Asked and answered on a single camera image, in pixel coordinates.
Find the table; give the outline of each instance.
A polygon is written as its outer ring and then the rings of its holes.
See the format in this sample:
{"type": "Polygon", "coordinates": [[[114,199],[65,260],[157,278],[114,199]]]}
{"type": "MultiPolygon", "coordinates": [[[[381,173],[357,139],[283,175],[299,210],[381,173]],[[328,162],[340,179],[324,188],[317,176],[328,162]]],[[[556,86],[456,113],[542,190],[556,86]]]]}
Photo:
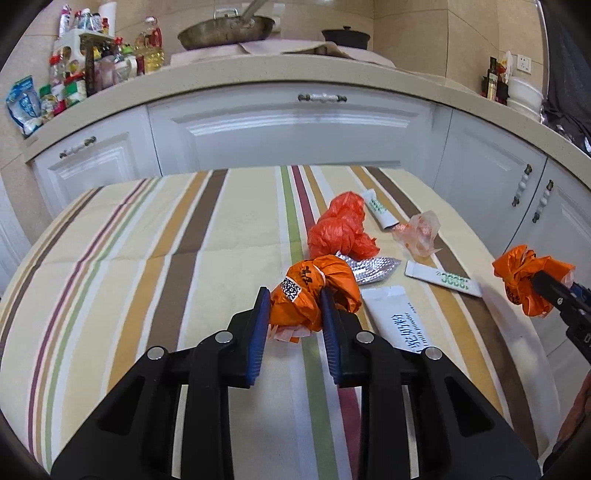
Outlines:
{"type": "MultiPolygon", "coordinates": [[[[306,257],[306,232],[334,196],[368,188],[400,220],[429,209],[439,217],[441,250],[416,260],[477,279],[483,299],[405,277],[404,265],[383,284],[404,286],[433,342],[542,454],[560,417],[530,319],[507,301],[490,253],[446,202],[407,172],[375,167],[216,170],[81,195],[2,299],[0,408],[16,435],[49,470],[149,346],[189,348],[224,329],[260,286],[272,289],[306,257]]],[[[381,255],[412,258],[371,214],[365,230],[381,255]]],[[[372,328],[365,310],[359,318],[372,328]]],[[[268,342],[256,386],[232,390],[237,478],[354,478],[358,392],[337,390],[325,357],[322,335],[268,342]]]]}

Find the wok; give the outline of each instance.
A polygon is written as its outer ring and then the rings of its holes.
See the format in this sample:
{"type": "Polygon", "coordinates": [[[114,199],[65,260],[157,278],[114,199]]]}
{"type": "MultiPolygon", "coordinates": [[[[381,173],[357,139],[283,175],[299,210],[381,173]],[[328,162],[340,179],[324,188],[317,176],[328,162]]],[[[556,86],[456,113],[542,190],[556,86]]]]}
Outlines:
{"type": "Polygon", "coordinates": [[[254,16],[254,13],[266,1],[254,0],[244,10],[242,16],[238,15],[238,10],[235,8],[216,10],[211,20],[186,28],[178,34],[178,39],[185,50],[264,40],[271,34],[275,21],[268,17],[254,16]],[[228,12],[233,15],[219,17],[222,13],[227,15],[228,12]]]}

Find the qr code sticker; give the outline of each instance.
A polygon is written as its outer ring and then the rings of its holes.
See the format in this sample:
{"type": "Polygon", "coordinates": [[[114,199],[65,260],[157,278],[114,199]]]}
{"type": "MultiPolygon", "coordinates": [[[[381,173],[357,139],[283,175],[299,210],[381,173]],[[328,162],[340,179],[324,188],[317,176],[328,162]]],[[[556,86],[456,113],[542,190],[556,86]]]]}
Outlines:
{"type": "Polygon", "coordinates": [[[301,287],[290,277],[283,279],[281,282],[281,289],[290,301],[294,301],[301,292],[301,287]]]}

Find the white bowl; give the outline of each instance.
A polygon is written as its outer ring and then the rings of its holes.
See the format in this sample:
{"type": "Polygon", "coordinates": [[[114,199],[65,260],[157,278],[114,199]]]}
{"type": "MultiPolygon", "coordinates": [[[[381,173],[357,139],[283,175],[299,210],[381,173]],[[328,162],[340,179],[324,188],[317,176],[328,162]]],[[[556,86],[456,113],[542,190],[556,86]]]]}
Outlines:
{"type": "Polygon", "coordinates": [[[509,79],[509,98],[517,100],[522,105],[534,111],[540,110],[543,100],[542,92],[525,80],[517,77],[511,77],[509,79]]]}
{"type": "Polygon", "coordinates": [[[512,108],[516,112],[519,112],[525,116],[528,116],[528,117],[536,120],[537,122],[540,121],[540,111],[539,110],[536,112],[535,110],[532,110],[527,105],[524,105],[523,103],[520,103],[513,98],[507,99],[507,106],[509,108],[512,108]]]}

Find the black pot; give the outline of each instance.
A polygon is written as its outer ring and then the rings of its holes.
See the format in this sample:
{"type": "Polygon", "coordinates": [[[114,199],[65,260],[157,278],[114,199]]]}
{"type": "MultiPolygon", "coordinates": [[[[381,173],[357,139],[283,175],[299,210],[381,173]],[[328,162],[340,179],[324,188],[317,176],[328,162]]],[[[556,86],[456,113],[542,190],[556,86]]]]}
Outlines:
{"type": "Polygon", "coordinates": [[[343,30],[323,30],[326,41],[335,42],[341,47],[353,47],[368,49],[368,41],[371,38],[367,33],[351,30],[351,27],[343,27],[343,30]]]}

